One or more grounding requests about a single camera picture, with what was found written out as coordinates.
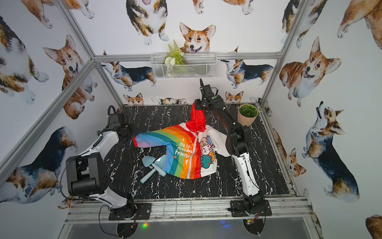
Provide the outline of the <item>rainbow red hooded kids jacket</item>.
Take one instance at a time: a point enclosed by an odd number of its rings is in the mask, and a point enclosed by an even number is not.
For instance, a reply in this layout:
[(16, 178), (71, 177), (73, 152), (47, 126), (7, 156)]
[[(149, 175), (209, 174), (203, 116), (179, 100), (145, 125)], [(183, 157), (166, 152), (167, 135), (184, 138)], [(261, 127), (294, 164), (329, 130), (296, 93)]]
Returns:
[(231, 157), (227, 136), (206, 124), (203, 110), (192, 105), (191, 119), (164, 129), (144, 132), (133, 138), (135, 147), (165, 146), (163, 170), (182, 179), (199, 179), (217, 171), (217, 156)]

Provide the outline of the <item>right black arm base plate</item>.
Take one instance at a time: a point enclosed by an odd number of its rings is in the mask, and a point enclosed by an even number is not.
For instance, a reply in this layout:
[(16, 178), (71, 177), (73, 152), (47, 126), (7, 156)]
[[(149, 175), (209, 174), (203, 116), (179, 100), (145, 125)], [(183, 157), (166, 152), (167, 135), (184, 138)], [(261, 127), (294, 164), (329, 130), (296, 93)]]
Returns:
[(255, 205), (251, 205), (244, 200), (233, 200), (230, 201), (230, 206), (227, 210), (231, 213), (232, 217), (254, 217), (258, 214), (268, 217), (272, 215), (268, 200)]

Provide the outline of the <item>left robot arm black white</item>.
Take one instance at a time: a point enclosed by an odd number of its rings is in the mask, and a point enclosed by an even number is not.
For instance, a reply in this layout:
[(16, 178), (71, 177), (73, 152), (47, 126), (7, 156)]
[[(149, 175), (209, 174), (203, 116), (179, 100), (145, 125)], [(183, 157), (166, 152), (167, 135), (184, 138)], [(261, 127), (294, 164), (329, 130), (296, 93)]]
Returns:
[(129, 141), (137, 132), (132, 123), (113, 123), (98, 131), (97, 140), (84, 152), (68, 158), (64, 172), (69, 195), (101, 201), (110, 209), (127, 207), (128, 197), (119, 195), (110, 187), (111, 177), (104, 160), (116, 144)]

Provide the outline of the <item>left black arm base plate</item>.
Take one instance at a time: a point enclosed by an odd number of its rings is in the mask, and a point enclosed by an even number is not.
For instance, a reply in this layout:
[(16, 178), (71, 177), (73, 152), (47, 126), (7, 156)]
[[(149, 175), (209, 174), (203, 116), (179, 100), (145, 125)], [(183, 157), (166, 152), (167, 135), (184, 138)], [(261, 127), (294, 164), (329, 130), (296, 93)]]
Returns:
[(127, 205), (122, 208), (111, 209), (108, 219), (110, 221), (149, 220), (151, 209), (151, 203), (137, 203), (133, 207)]

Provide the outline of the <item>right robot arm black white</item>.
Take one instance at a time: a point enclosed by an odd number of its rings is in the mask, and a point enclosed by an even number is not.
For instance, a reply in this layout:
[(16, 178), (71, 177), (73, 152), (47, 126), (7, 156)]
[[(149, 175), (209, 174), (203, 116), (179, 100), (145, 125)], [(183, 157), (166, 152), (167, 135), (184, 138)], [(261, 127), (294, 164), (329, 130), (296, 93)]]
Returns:
[(265, 199), (256, 183), (250, 162), (248, 146), (251, 139), (250, 129), (231, 115), (222, 97), (215, 94), (211, 88), (201, 87), (200, 92), (201, 98), (195, 100), (196, 109), (212, 111), (224, 125), (227, 132), (226, 149), (236, 163), (242, 182), (244, 197), (242, 206), (238, 209), (230, 208), (229, 211), (254, 215), (265, 206)]

